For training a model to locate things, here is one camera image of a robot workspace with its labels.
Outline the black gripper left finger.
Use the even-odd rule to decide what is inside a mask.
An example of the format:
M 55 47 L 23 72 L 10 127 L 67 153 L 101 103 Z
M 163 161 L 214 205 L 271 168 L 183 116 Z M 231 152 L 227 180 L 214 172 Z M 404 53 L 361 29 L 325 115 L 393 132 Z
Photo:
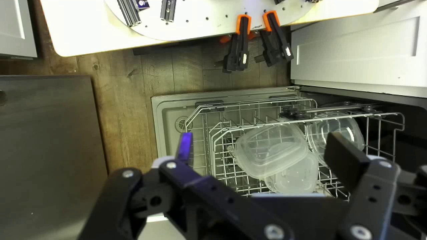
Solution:
M 150 172 L 111 173 L 79 240 L 138 240 L 147 220 L 162 213 L 186 240 L 294 240 L 293 228 L 258 203 L 190 167 L 194 137 L 181 137 L 177 155 Z

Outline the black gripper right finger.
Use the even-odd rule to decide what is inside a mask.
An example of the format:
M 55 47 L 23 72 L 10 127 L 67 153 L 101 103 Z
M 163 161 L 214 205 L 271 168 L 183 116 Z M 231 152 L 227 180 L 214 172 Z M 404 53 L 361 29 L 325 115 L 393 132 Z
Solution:
M 370 159 L 338 132 L 328 136 L 325 161 L 352 193 L 340 240 L 418 240 L 406 224 L 426 233 L 425 165 L 409 172 L 394 161 Z

